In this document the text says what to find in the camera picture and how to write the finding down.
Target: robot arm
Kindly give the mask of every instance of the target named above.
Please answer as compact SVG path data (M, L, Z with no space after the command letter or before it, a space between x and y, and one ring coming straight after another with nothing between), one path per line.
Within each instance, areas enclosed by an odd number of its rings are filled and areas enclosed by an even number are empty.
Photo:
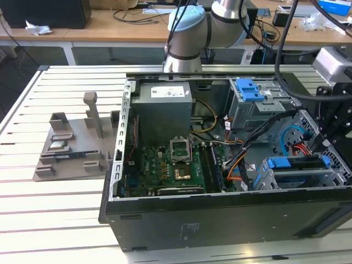
M211 12L205 12L203 7L187 6L166 47L164 72L202 72L200 51L203 48L230 47L236 42L242 42L246 34L238 18L239 4L239 0L217 0L213 3ZM180 8L177 19L184 8ZM169 30L175 13L176 10L169 17ZM244 6L241 14L247 24L247 9Z

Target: wooden desk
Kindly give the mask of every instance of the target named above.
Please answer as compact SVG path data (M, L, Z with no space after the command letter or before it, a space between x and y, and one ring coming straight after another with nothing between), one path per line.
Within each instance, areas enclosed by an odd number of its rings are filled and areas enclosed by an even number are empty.
M258 8L269 8L275 10L278 2L269 0L252 0ZM126 19L140 19L153 16L151 14L127 15ZM272 23L271 18L262 18L263 21ZM110 10L93 10L92 17L87 27L82 30L73 29L53 29L49 35L39 37L32 36L24 29L10 29L9 32L23 46L57 46L64 49L69 65L76 65L73 47L107 47L110 48L110 57L113 58L112 47L164 47L168 37L166 24L160 19L155 18L159 23L150 25L131 25L115 20ZM323 45L338 43L352 43L352 39L343 36L338 32L326 29L325 31L304 31L298 24L301 19L295 18L289 30L285 42L285 50L306 51L319 48ZM254 35L261 39L260 30L255 27ZM14 42L9 36L0 29L0 46L14 46ZM252 40L245 40L240 46L231 48L244 49L241 64L249 64L252 54L258 45Z
M137 20L152 17L154 14L127 15L126 20ZM168 23L168 15L163 20ZM131 41L131 42L163 42L169 35L167 24L161 18L155 18L157 24L131 25L115 20L110 10L93 10L92 16L85 29L70 29L66 35L66 41Z
M258 8L269 8L270 11L276 10L278 6L278 2L269 1L269 0L251 0L255 6ZM310 6L309 2L300 2L300 5ZM272 25L272 20L274 17L274 12L271 13L271 18L261 18L259 19L270 23ZM301 19L294 18L290 30L288 31L288 35L286 37L285 45L298 45L298 46L322 46L322 45L335 45L338 43L352 43L352 39L349 36L343 36L339 32L326 29L317 30L317 31L304 31L302 27L299 25ZM265 25L266 30L275 31L275 29L271 29L270 26ZM283 27L277 27L277 29L282 34ZM258 27L254 27L254 35L261 39L261 33ZM244 44L253 44L253 40L245 40Z

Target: aluminum extrusion table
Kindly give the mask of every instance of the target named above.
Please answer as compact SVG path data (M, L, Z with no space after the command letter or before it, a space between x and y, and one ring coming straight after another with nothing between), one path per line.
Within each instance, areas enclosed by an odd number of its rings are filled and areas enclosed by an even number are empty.
M258 66L213 65L204 71L248 73ZM160 66L56 66L38 71L0 125L0 263L351 263L352 221L321 239L122 253L97 217L103 178L33 182L51 113L83 118L86 91L96 91L101 116L120 109L128 72ZM272 73L273 66L260 66ZM325 81L308 65L284 65L312 93Z

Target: table leg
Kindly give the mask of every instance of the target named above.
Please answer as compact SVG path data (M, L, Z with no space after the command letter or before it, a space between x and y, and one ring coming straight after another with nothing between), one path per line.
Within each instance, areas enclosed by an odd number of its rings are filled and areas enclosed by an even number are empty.
M108 51L109 51L109 59L110 59L110 61L114 61L115 57L114 57L113 49L112 48L108 48Z
M255 46L245 47L243 55L242 55L241 65L251 64L252 56L253 56L253 53L255 52L255 50L256 50Z
M17 58L17 53L15 51L15 47L3 46L2 49L6 52L6 54L8 56L10 56L11 59L16 59Z
M75 56L74 56L73 50L72 50L72 48L73 48L72 44L71 43L65 43L65 45L62 48L64 49L68 65L70 65L70 66L77 65L76 59L75 59Z

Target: blue cable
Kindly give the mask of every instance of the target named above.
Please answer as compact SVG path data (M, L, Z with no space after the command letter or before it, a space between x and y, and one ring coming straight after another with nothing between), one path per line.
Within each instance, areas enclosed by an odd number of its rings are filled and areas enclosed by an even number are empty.
M306 131L305 131L303 128L301 128L301 127L299 127L299 126L296 126L296 125L290 125L290 126L286 127L286 128L284 129L284 131L282 131L282 134L281 134L281 136L280 136L280 145L281 145L282 153L283 153L285 156L288 156L288 153L287 153L286 148L285 148L284 137L285 137L285 133L286 133L287 130L289 130L290 128L295 128L295 129L297 129L298 131L300 131L302 134L305 134L305 133L306 133Z
M264 31L264 37L265 37L265 46L266 46L266 32L265 32L265 31ZM264 54L263 54L262 65L264 64L264 60L265 60L265 53L266 53L266 48L264 49Z

